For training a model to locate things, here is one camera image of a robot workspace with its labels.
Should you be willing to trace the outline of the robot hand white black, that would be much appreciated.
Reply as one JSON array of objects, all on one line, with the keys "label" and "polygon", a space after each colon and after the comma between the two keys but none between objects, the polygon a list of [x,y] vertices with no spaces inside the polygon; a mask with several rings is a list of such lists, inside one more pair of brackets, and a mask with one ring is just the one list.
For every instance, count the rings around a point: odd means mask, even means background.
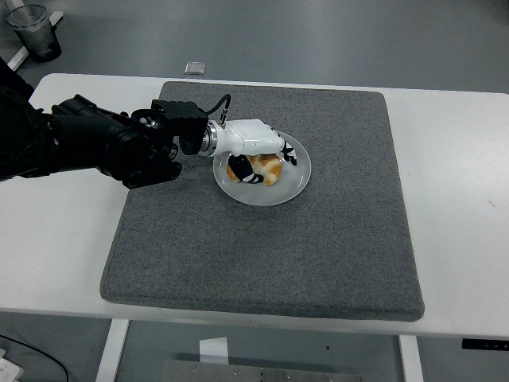
[{"label": "robot hand white black", "polygon": [[227,176],[234,183],[271,186],[282,175],[281,160],[297,165],[297,154],[273,127],[259,119],[208,124],[212,155],[227,154]]}]

